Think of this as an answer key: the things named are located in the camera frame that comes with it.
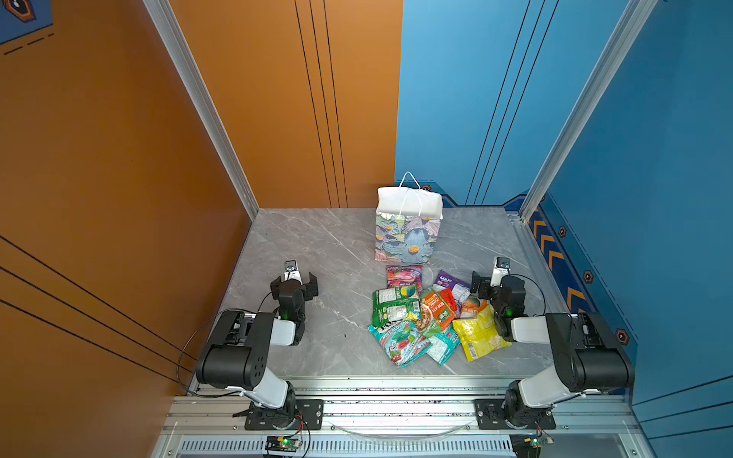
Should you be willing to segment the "yellow snack bag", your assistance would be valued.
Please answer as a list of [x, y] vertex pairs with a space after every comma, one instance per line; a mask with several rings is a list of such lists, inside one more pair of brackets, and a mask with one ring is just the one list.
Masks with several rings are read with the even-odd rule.
[[473, 318], [454, 320], [452, 326], [469, 363], [512, 345], [499, 334], [494, 308], [489, 303], [484, 303]]

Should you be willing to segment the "green rainbow candy bag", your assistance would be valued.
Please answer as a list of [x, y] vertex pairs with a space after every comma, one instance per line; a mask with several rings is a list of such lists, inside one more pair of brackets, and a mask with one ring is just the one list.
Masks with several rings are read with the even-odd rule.
[[371, 325], [375, 327], [404, 320], [418, 321], [422, 309], [415, 285], [390, 287], [372, 293]]

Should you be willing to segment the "teal Fox's fruit candy bag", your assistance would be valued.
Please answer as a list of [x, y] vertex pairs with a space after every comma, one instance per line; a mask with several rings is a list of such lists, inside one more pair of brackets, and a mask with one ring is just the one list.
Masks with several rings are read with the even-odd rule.
[[378, 341], [389, 360], [399, 368], [408, 366], [425, 355], [431, 342], [418, 330], [412, 321], [402, 321], [386, 326], [369, 326], [368, 331]]

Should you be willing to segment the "floral paper gift bag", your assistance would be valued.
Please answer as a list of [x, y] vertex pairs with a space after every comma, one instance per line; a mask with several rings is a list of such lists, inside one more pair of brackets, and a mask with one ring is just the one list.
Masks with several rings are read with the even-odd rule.
[[440, 194], [425, 189], [410, 172], [398, 185], [378, 189], [375, 259], [426, 264], [433, 256], [443, 219]]

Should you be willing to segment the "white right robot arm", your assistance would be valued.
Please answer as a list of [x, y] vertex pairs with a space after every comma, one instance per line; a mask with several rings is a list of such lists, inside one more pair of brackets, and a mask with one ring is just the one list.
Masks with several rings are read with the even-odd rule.
[[475, 401], [481, 429], [553, 429], [553, 408], [588, 392], [634, 385], [635, 370], [623, 345], [597, 313], [525, 313], [525, 282], [504, 275], [498, 284], [473, 272], [471, 292], [494, 309], [498, 336], [507, 343], [547, 345], [553, 364], [509, 384], [502, 398]]

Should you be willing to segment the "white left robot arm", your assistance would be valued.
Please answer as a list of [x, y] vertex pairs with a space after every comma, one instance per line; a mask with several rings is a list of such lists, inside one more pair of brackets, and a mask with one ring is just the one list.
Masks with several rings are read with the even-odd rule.
[[275, 312], [231, 308], [221, 313], [200, 353], [196, 378], [248, 398], [253, 406], [247, 415], [288, 423], [298, 416], [294, 388], [267, 367], [269, 350], [299, 345], [305, 334], [305, 304], [319, 295], [319, 288], [310, 274], [307, 282], [299, 275], [276, 278], [270, 289], [279, 303]]

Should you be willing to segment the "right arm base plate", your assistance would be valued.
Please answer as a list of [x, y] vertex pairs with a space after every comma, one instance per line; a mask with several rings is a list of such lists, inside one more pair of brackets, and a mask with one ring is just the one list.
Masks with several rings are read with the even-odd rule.
[[552, 431], [557, 428], [549, 408], [526, 408], [518, 405], [513, 410], [505, 399], [480, 398], [473, 401], [475, 419], [481, 431], [524, 431], [537, 429]]

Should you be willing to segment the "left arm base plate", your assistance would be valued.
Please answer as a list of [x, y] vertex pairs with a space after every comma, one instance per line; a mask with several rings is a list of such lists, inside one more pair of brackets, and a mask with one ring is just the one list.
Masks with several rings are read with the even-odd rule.
[[309, 431], [322, 429], [325, 401], [323, 399], [302, 399], [286, 401], [282, 408], [252, 406], [245, 416], [246, 431], [295, 431], [307, 427]]

